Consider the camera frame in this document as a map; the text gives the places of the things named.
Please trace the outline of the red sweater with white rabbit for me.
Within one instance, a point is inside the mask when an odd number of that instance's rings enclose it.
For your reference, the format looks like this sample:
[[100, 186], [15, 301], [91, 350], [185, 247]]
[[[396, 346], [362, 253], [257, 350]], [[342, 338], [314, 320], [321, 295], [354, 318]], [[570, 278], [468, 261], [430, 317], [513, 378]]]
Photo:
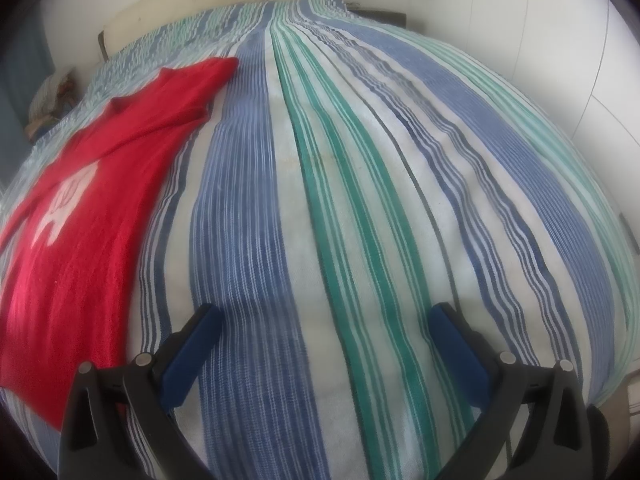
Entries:
[[54, 428], [82, 362], [126, 359], [144, 232], [177, 154], [238, 68], [209, 58], [164, 68], [77, 131], [1, 234], [1, 385]]

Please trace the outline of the pile of clothes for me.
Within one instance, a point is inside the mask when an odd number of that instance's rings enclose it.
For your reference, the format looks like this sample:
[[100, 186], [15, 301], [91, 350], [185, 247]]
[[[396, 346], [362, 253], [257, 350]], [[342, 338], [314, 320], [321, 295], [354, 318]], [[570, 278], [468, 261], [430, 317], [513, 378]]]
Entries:
[[73, 67], [63, 67], [49, 76], [29, 105], [24, 131], [35, 144], [56, 126], [79, 102], [78, 84]]

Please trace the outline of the striped bed sheet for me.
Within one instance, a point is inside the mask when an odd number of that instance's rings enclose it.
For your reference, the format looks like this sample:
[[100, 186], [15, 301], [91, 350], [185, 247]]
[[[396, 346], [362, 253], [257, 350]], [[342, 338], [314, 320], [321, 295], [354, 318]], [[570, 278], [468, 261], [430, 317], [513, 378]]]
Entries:
[[[586, 403], [623, 381], [639, 283], [620, 220], [564, 134], [462, 51], [341, 0], [224, 6], [100, 70], [1, 203], [1, 234], [106, 104], [164, 68], [239, 62], [144, 232], [126, 364], [202, 304], [224, 330], [169, 415], [221, 479], [431, 479], [477, 411], [427, 327], [446, 302], [499, 351], [570, 361]], [[1, 385], [28, 448], [61, 429]]]

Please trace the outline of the white wardrobe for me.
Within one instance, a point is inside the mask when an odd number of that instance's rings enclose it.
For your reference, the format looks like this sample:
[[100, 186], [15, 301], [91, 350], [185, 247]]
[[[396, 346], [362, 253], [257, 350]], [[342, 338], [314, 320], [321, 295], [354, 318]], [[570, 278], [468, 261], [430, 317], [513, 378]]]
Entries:
[[639, 43], [613, 0], [409, 0], [409, 24], [537, 103], [638, 240]]

